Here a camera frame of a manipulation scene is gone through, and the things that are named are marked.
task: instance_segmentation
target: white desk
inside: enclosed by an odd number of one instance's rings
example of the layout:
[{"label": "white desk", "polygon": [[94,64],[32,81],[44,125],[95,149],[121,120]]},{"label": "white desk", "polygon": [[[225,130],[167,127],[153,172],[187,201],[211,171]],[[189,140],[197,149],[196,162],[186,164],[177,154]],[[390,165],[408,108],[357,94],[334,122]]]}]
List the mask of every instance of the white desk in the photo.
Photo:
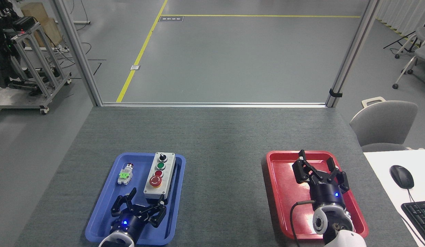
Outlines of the white desk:
[{"label": "white desk", "polygon": [[[414,178],[414,187],[410,189],[412,198],[417,201],[425,201],[425,150],[406,150],[406,151],[389,151],[389,152],[373,152],[364,153],[377,178],[390,197],[396,210],[409,222],[411,227],[416,231],[408,217],[401,209],[402,203],[409,202],[409,195],[406,189],[400,188],[390,175],[390,167],[400,165],[409,170]],[[411,232],[412,237],[418,246],[424,245],[419,242],[417,237]]]}]

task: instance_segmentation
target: yellow floor line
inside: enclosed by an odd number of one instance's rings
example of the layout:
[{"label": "yellow floor line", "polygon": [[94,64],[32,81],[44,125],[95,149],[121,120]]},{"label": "yellow floor line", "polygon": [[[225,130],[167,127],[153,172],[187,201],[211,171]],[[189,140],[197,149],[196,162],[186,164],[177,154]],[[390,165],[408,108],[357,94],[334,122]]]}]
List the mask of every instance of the yellow floor line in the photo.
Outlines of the yellow floor line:
[{"label": "yellow floor line", "polygon": [[262,14],[165,14],[163,16],[198,16],[198,17],[331,17],[360,18],[355,15],[262,15]]},{"label": "yellow floor line", "polygon": [[[156,27],[156,24],[158,23],[159,18],[161,17],[162,11],[164,11],[164,8],[165,8],[165,5],[167,4],[167,1],[168,0],[165,0],[164,3],[162,4],[161,10],[159,11],[158,15],[156,16],[156,19],[154,20],[153,25],[151,26],[150,31],[148,32],[147,38],[145,39],[144,44],[142,45],[141,51],[139,52],[138,57],[136,58],[134,65],[138,65],[139,61],[141,61],[142,55],[144,54],[144,51],[145,51],[145,47],[147,47],[148,41],[150,40],[150,37],[151,37],[151,34],[153,33],[154,28]],[[127,89],[129,88],[131,79],[133,78],[135,71],[136,70],[130,71],[129,76],[127,77],[126,82],[124,83],[123,89],[121,89],[121,92],[118,95],[118,98],[116,100],[117,102],[123,101],[123,97],[126,94]]]}]

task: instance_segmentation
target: cardboard box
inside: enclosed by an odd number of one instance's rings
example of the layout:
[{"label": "cardboard box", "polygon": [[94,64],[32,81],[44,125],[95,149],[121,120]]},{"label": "cardboard box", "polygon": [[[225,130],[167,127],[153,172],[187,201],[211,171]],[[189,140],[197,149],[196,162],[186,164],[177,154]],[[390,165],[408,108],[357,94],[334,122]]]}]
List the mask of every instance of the cardboard box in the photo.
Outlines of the cardboard box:
[{"label": "cardboard box", "polygon": [[40,23],[46,22],[49,18],[43,3],[28,3],[21,7],[21,11],[24,16],[33,16]]},{"label": "cardboard box", "polygon": [[[54,42],[55,45],[58,45],[63,40],[63,37],[61,36],[60,31],[58,30],[57,23],[55,23],[53,18],[48,18],[45,22],[40,22],[40,24],[42,25],[46,36],[51,38],[52,42]],[[46,39],[48,39],[48,42],[50,43],[51,47],[54,47],[48,37],[46,37]],[[40,38],[38,33],[35,34],[35,39],[37,40],[38,45],[40,47],[45,47],[45,44],[43,44],[42,38]]]}]

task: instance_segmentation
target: blue tray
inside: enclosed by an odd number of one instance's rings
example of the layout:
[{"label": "blue tray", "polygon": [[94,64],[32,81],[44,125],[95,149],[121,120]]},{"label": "blue tray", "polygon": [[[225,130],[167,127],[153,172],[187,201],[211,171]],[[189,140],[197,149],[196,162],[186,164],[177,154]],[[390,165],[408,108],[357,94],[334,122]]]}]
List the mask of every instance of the blue tray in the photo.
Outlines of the blue tray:
[{"label": "blue tray", "polygon": [[[137,244],[144,245],[165,245],[174,237],[176,227],[177,212],[179,209],[179,200],[181,198],[182,181],[184,180],[185,158],[181,155],[176,156],[176,166],[172,181],[172,188],[168,198],[167,214],[158,228],[147,224],[141,233]],[[154,153],[122,153],[113,164],[112,170],[107,177],[100,197],[96,202],[89,223],[87,224],[85,236],[91,242],[101,242],[110,232],[110,224],[115,217],[112,217],[110,209],[119,195],[129,193],[134,187],[137,193],[132,203],[148,206],[144,194],[142,193],[147,182],[148,172],[153,162]],[[119,185],[118,175],[127,163],[132,163],[133,177],[129,184]]]}]

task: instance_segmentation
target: gray carpet surface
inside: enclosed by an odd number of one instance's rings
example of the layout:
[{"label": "gray carpet surface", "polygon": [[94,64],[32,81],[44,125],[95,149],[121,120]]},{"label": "gray carpet surface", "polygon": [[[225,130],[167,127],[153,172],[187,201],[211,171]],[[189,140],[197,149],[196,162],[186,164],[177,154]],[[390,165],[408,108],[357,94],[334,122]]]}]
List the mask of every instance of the gray carpet surface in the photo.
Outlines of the gray carpet surface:
[{"label": "gray carpet surface", "polygon": [[98,246],[84,231],[115,158],[157,151],[186,158],[168,246],[295,246],[279,228],[266,153],[300,149],[329,151],[347,172],[368,247],[416,246],[335,108],[111,107],[92,109],[16,246]]}]

